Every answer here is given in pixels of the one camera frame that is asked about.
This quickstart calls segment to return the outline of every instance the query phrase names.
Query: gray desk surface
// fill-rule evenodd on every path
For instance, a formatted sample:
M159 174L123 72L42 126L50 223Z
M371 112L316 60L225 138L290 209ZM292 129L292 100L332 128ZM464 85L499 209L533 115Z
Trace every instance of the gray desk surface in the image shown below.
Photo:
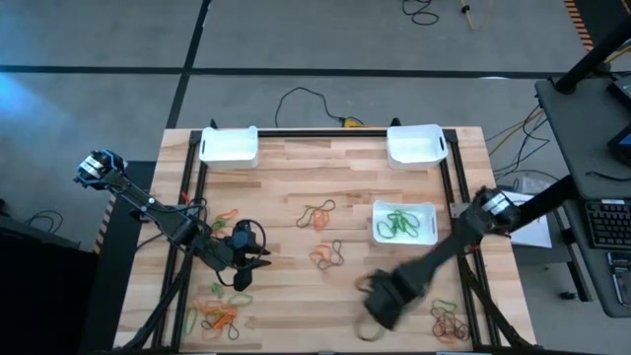
M572 260L568 248L563 242L563 237L561 236L562 228L559 226L556 216L554 213L548 213L546 217L552 248L513 245L513 254L518 266L532 266Z
M631 177L631 168L618 163L606 144L631 124L631 110L607 90L609 79L585 79L576 92L563 95L550 81L534 86L556 137L565 163L586 199L631 197L631 183L586 176L586 172Z
M585 221L580 202L566 201L563 203L563 209L570 222L576 244L581 250L585 266L594 283L602 309L610 317L631 318L631 308L618 303L607 262L607 250L590 248L588 236L585 234Z

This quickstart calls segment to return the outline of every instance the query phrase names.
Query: green rubber band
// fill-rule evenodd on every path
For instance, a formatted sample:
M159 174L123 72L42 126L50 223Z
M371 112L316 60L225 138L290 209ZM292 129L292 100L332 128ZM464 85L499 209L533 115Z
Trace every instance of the green rubber band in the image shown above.
M233 297L228 299L228 304L232 306L247 306L254 301L254 297L246 293L234 294Z
M386 228L388 228L390 230L390 232L392 233L391 236L386 236L382 233L382 229L380 228L380 225L384 224L386 226ZM396 236L396 230L394 230L393 228L391 228L386 222L381 221L380 223L377 224L377 233L380 235L380 237L382 238L386 238L386 239L392 239Z
M188 326L188 328L186 328L186 324L188 323L188 316L190 315L190 311L195 311L195 318L193 318L193 321L190 323L190 325ZM190 335L193 332L193 328L195 327L195 322L197 321L197 309L196 308L189 308L188 311L186 311L186 315L184 316L184 327L183 327L183 332L184 335Z
M224 297L224 286L218 284L217 282L213 282L213 286L211 287L213 294L217 296L218 299L222 299Z
M455 302L449 302L441 299L436 299L432 301L432 308L443 308L449 312L455 312L457 309L457 304Z
M380 228L380 223L377 224L377 232L384 238L394 238L398 231L401 231L412 238L418 237L418 228L421 226L421 222L411 213L403 212L401 210L394 210L392 213L388 213L386 217L392 222L392 227L387 222L381 221L392 233L392 237L384 235Z

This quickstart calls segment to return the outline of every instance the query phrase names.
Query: white paper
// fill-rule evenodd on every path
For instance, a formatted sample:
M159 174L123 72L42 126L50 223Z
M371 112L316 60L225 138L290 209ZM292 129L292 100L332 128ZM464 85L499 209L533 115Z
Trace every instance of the white paper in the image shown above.
M532 196L523 193L504 191L504 194L518 206L532 198ZM545 216L539 217L530 224L512 232L511 242L522 246L552 248L548 219Z

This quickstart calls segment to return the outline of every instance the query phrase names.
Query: gray carpet floor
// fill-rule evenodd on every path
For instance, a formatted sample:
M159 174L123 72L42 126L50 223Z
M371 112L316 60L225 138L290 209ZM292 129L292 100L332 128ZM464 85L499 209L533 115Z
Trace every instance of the gray carpet floor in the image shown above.
M0 0L0 65L181 66L201 0ZM206 18L195 67L365 68L445 71L564 71L585 54L562 0L496 1L494 17L471 32L457 1L435 1L432 27L410 23L399 1L215 0ZM485 1L472 1L476 20ZM621 61L617 63L627 67ZM92 149L127 160L155 160L170 115L178 75L0 73L0 197L25 220L55 209L59 234L94 245L108 196L72 182ZM274 126L280 97L297 86L326 95L335 114L366 123L482 126L491 136L536 105L532 80L444 78L318 78L192 76L177 127ZM289 97L283 127L336 123L321 101ZM557 177L567 174L551 144L521 164ZM511 163L524 137L491 157ZM489 143L493 148L497 140ZM529 151L536 142L526 146ZM521 174L504 177L512 184ZM533 178L550 181L531 174ZM609 319L598 301L561 301L571 290L564 265L521 266L537 340L545 347L628 354L629 319Z

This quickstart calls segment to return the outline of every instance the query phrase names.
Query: wire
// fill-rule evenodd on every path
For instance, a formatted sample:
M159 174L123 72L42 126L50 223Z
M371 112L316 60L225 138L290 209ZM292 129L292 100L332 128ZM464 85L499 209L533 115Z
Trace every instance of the wire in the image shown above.
M495 139L495 138L497 138L497 137L501 136L502 134L506 133L506 132L507 132L507 131L509 131L511 128L515 128L515 127L517 127L517 126L521 126L522 124L524 124L524 121L528 120L529 118L530 118L530 117L526 117L525 119L523 119L523 120L521 120L521 121L519 121L519 122L517 122L517 123L515 123L515 124L513 124L513 125L511 125L511 126L509 126L509 127L507 127L507 128L505 128L505 129L501 130L499 133L496 133L496 134L492 135L491 137L489 137L489 138L485 139L485 140L484 140L484 142L490 142L490 141L492 141L493 139Z
M501 171L513 168L512 170L510 170L509 172L502 172L500 177L496 177L496 179L500 179L505 177L508 174L513 173L514 171L517 170L517 168L520 166L520 163L523 162L524 160L528 159L530 156L532 156L534 153L536 153L539 149L545 147L548 143L550 143L549 139L544 139L544 138L538 138L538 137L533 137L531 134L537 130L541 125L543 125L545 122L547 122L547 118L545 118L543 121L541 121L538 125L536 125L531 131L530 133L526 133L526 138L524 139L524 141L522 142L522 147L520 148L519 153L517 154L516 158L513 159L514 163L509 164L508 166L504 167L504 168L500 168L497 170L494 170L493 173L499 173ZM526 155L525 157L522 158L522 152L524 151L524 147L526 146L526 143L528 141L529 138L536 138L538 140L543 140L543 143L541 143L540 146L536 147L532 152L530 152L528 155Z
M335 119L335 120L336 120L337 122L339 122L340 124L343 124L343 123L344 123L344 117L341 117L341 116L336 116L336 115L332 114L332 113L328 110L328 105L326 104L326 97L325 97L323 94L321 94L321 93L317 93L317 92L315 92L315 91L313 91L313 90L310 90L310 89L307 89L307 88L304 88L304 87L296 87L296 88L294 88L294 89L292 89L292 90L288 91L287 93L285 93L285 95L283 95L283 97L282 97L282 98L280 98L280 102L278 102L278 107L276 108L276 113L274 113L274 125L276 126L276 128L280 128L280 126L278 125L278 113L280 112L280 108L283 106L283 102L285 101L285 99L286 99L288 96L292 95L293 93L295 93L295 92L297 92L297 91L299 91L299 90L300 90L300 91L305 91L305 92L308 92L308 93L310 93L310 94L312 94L312 95L315 95L315 96L317 96L317 97L321 98L321 99L322 99L322 103L324 104L324 111L326 112L326 115L327 115L327 116L329 116L329 117L330 117L330 118L332 118L332 119ZM357 119L357 118L354 118L354 117L353 117L353 119L355 119L355 120L357 120L358 122L360 122L360 123L364 124L362 121L360 121L360 120L359 120L359 119Z
M136 252L138 252L138 250L140 250L140 248L142 248L143 246L147 245L148 243L156 240L157 238L163 236L165 233L164 232L160 232L160 234L157 234L153 237L151 237L150 239L146 240L145 242L141 243L138 245L138 247L136 247Z
M466 21L469 24L469 28L473 31L482 30L482 28L488 25L488 23L493 18L493 0L489 0L489 13L479 26L474 25L473 21L471 20L471 7L467 5L464 0L460 0L460 4L462 4L462 8L460 9L460 11L466 15Z
M51 214L53 216L56 216L59 218L59 224L55 227L55 220L54 218L52 218L51 216L47 216L46 214ZM59 228L61 228L61 226L63 225L63 216L61 215L61 213L54 211L54 210L43 210L43 211L39 211L37 213L35 213L33 215L33 217L29 218L28 220L24 221L24 223L27 226L30 226L33 221L38 220L38 219L43 219L43 220L47 220L48 222L50 222L50 227L48 227L48 232L55 234L57 233L57 231L59 230Z
M495 152L497 152L497 151L498 151L498 149L500 149L500 147L501 147L502 145L504 145L504 143L506 143L506 142L509 140L509 138L511 138L511 136L513 136L515 133L517 133L520 129L524 129L524 126L525 126L526 124L530 123L530 122L531 122L533 119L535 119L535 118L541 117L541 115L543 114L543 110L537 111L537 109L538 109L538 108L539 108L539 105L537 105L537 106L536 106L536 107L535 107L535 108L534 108L534 109L533 109L533 110L532 110L532 111L528 114L528 116L526 117L526 119L524 119L524 120L520 121L518 124L512 125L512 126L511 126L511 128L514 128L514 129L511 131L511 133L509 133L506 137L504 137L504 139L502 139L502 141L500 141L500 143L498 143L498 145L497 145L497 146L495 146L495 148L493 148L493 150L491 151L491 153L489 153L489 157L490 157L490 156L492 156L493 154L495 154Z
M235 286L235 284L227 284L227 283L224 281L224 279L223 279L223 278L221 278L221 274L219 273L219 271L215 270L215 274L217 275L217 279L219 280L219 282L220 282L222 285L224 285L224 286L226 286L226 287L233 287L233 286Z
M432 5L432 1L433 0L403 0L401 2L401 11L403 12L403 14L410 16L410 19L412 20L412 23L418 25L418 26L432 26L434 24L436 24L441 17L431 13L429 11L425 11L425 9L427 9L430 5ZM405 10L405 4L407 3L419 3L422 4L421 7L416 10L416 11L407 11ZM419 16L423 16L425 18L430 18L429 21L427 22L419 22L417 20L417 17Z

